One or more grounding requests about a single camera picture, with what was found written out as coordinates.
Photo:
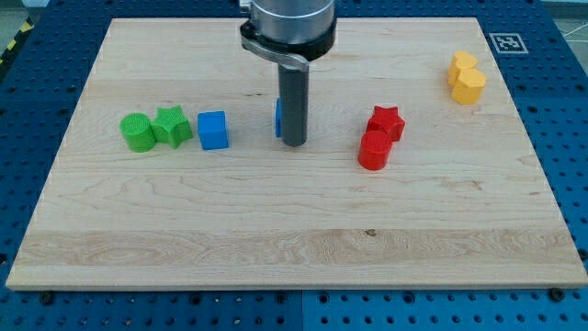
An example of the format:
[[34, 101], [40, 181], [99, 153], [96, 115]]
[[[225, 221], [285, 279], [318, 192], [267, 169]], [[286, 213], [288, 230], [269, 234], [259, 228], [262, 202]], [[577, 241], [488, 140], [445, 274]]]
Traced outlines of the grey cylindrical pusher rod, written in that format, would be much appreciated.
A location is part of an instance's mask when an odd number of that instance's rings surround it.
[[309, 73], [278, 67], [279, 132], [284, 144], [302, 146], [307, 141]]

